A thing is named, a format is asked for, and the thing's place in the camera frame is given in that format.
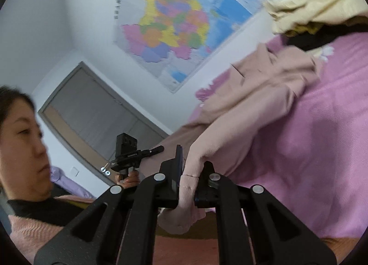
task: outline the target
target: pink knit fabric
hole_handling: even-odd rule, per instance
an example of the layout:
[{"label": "pink knit fabric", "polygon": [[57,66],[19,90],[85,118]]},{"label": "pink knit fabric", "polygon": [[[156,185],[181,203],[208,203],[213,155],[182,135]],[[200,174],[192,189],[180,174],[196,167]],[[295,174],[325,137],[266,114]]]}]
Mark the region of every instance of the pink knit fabric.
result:
[{"label": "pink knit fabric", "polygon": [[[64,195],[57,199],[93,203],[93,199],[83,199],[74,195]],[[14,215],[9,215],[9,220],[11,224],[10,239],[31,264],[33,264],[38,250],[63,229],[63,227]]]}]

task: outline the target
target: pink blanket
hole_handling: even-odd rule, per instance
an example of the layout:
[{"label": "pink blanket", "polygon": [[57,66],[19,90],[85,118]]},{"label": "pink blanket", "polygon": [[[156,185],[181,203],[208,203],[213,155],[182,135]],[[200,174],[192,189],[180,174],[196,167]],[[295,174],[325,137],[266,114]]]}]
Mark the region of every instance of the pink blanket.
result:
[{"label": "pink blanket", "polygon": [[260,130],[230,175],[264,185],[319,237],[368,225],[368,33],[338,38],[321,81]]}]

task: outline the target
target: white wall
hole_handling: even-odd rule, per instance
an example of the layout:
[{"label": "white wall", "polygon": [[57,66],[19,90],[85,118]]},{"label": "white wall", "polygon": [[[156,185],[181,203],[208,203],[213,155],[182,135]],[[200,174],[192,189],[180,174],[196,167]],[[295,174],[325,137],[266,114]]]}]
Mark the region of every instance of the white wall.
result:
[{"label": "white wall", "polygon": [[72,48],[65,0],[6,0],[0,10],[0,85],[31,93]]},{"label": "white wall", "polygon": [[260,13],[220,52],[214,55],[177,93],[170,93],[150,73],[113,44],[115,0],[67,0],[78,49],[141,112],[167,133],[181,126],[197,104],[194,93],[214,77],[272,37],[271,19]]},{"label": "white wall", "polygon": [[[47,75],[42,82],[32,92],[32,98],[39,110],[46,100],[53,93],[55,88],[64,80],[66,76],[81,62],[95,70],[88,60],[78,51],[73,51],[66,55]],[[51,165],[61,168],[65,175],[87,189],[94,196],[99,197],[108,189],[108,185],[91,173],[84,165],[82,165],[55,137],[44,121],[37,116],[41,130],[44,134],[44,143],[48,147]],[[71,175],[71,169],[75,167],[79,173],[75,177]]]}]

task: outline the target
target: silver bolt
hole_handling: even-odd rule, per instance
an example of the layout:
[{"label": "silver bolt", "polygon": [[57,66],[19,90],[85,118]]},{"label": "silver bolt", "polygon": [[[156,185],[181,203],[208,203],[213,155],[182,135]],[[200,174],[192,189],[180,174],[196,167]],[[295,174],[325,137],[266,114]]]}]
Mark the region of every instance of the silver bolt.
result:
[{"label": "silver bolt", "polygon": [[156,181],[163,181],[166,179],[166,176],[162,173],[157,173],[153,176],[153,178],[156,180]]},{"label": "silver bolt", "polygon": [[209,175],[209,179],[211,181],[218,181],[218,180],[221,179],[221,176],[219,174],[211,174],[211,175]]},{"label": "silver bolt", "polygon": [[113,187],[110,188],[110,192],[112,194],[118,194],[118,193],[121,193],[121,191],[122,191],[122,188],[119,185],[114,185]]},{"label": "silver bolt", "polygon": [[263,191],[265,190],[261,185],[254,185],[252,188],[254,193],[263,193]]}]

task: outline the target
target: map of china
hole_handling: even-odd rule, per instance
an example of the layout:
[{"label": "map of china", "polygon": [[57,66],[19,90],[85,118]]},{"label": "map of china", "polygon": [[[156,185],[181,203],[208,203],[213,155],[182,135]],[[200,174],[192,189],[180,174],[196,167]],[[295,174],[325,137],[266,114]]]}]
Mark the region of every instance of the map of china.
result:
[{"label": "map of china", "polygon": [[146,0],[146,3],[138,24],[121,25],[133,54],[146,62],[160,62],[173,51],[177,58],[189,60],[192,49],[205,45],[208,17],[197,0]]}]

